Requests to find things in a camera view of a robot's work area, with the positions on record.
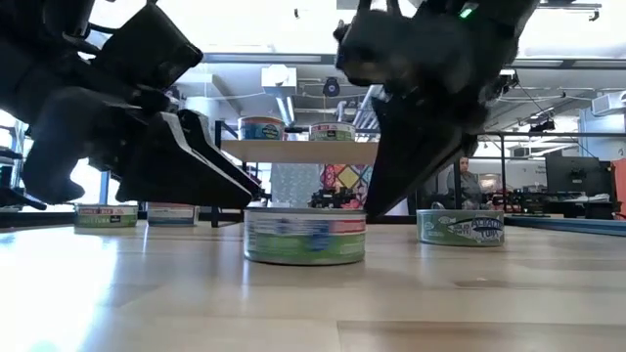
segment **green led light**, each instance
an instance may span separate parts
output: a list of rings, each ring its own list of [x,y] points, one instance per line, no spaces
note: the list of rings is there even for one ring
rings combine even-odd
[[[461,11],[461,14],[459,15],[459,17],[462,19],[466,19],[467,17],[471,15],[472,12],[473,12],[473,9],[464,9]]]

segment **can label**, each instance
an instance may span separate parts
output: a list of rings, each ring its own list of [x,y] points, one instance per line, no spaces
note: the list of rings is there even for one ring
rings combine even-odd
[[[200,208],[185,204],[148,204],[150,225],[196,225]]]
[[[310,129],[309,140],[311,141],[354,141],[354,126],[342,123],[328,123],[313,125]]]
[[[132,206],[80,206],[76,209],[77,227],[132,227],[137,224],[137,208]]]
[[[283,139],[283,127],[273,123],[246,123],[240,127],[243,140],[273,140]]]
[[[246,251],[285,261],[350,261],[365,253],[365,220],[246,220]]]
[[[504,215],[501,212],[418,213],[418,219],[420,238],[424,242],[490,246],[501,245],[505,241]]]

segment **table surface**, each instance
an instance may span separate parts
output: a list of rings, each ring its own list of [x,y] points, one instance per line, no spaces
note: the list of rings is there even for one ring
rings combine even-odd
[[[626,239],[371,226],[363,263],[245,261],[242,226],[0,234],[0,351],[588,352],[626,345]]]

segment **window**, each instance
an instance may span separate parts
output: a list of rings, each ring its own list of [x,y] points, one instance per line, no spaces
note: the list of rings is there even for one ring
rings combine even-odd
[[[265,193],[272,193],[272,183],[270,176],[272,175],[272,164],[269,162],[258,163],[258,179],[261,180],[261,188],[265,190]]]
[[[0,147],[10,148],[13,144],[11,133],[5,129],[0,129]]]
[[[83,158],[78,161],[76,167],[71,172],[71,181],[82,186],[85,195],[72,202],[84,204],[97,204],[100,202],[100,175],[101,172],[89,166],[89,159]]]
[[[15,127],[16,119],[8,112],[0,110],[0,126]]]
[[[117,194],[117,190],[118,189],[119,189],[119,182],[115,181],[114,179],[110,179],[109,180],[109,195],[107,197],[108,204],[111,204],[111,205],[120,205],[120,204],[137,205],[137,201],[134,201],[134,200],[126,201],[126,202],[119,202],[119,201],[117,201],[117,199],[115,199],[115,195]]]
[[[32,144],[33,143],[34,142],[30,138],[28,138],[28,137],[26,137],[24,139],[24,141],[23,141],[23,153],[22,153],[23,157],[27,157],[28,156],[28,153],[30,153],[30,149],[32,148]]]

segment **ceiling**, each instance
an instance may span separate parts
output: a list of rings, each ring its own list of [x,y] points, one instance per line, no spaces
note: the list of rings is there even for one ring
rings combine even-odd
[[[266,64],[208,64],[202,69],[219,77],[221,89],[208,89],[202,82],[185,80],[179,83],[187,96],[207,96],[222,99],[224,108],[230,102],[236,109],[220,109],[220,118],[236,124],[239,116],[269,115],[281,117],[277,100],[264,94],[261,69]],[[330,65],[292,65],[297,72],[297,93],[292,96],[295,125],[308,126],[319,121],[335,120],[339,102],[346,101],[346,120],[354,118],[367,88],[349,85],[343,75]],[[626,90],[626,69],[518,69],[524,90],[514,89],[491,110],[487,128],[503,130],[518,125],[523,119],[538,113],[540,108],[554,108],[557,114],[578,115],[577,110],[588,107],[601,91]],[[327,77],[338,77],[340,94],[323,98],[322,88]]]
[[[405,16],[412,16],[421,0],[400,0]],[[357,0],[229,0],[219,3],[195,0],[159,0],[158,5],[181,31],[206,53],[315,53],[331,56],[336,44],[330,35],[339,20],[351,21]],[[384,0],[374,0],[383,9]],[[599,91],[626,89],[626,29],[623,0],[578,0],[601,3],[601,16],[590,22],[589,11],[540,10],[532,16],[520,39],[519,58],[610,59],[620,60],[623,69],[605,70],[537,69],[525,66],[517,70],[525,91],[513,90],[491,110],[487,127],[492,130],[511,128],[540,109],[554,108],[561,115],[577,115],[577,109],[590,105]],[[114,3],[96,0],[91,21],[100,25],[122,25],[145,0],[123,0]],[[346,101],[346,119],[354,117],[367,89],[341,84],[338,98],[324,99],[323,83],[327,77],[343,76],[329,63],[287,63],[297,72],[297,92],[293,95],[294,122],[307,126],[331,120],[337,104]],[[235,124],[240,116],[281,116],[275,97],[264,94],[261,69],[269,63],[233,64],[208,61],[195,73],[179,82],[188,96],[206,96],[220,100],[219,117]],[[211,76],[211,83],[202,78]],[[568,97],[559,98],[562,92]],[[529,103],[528,95],[536,102]]]

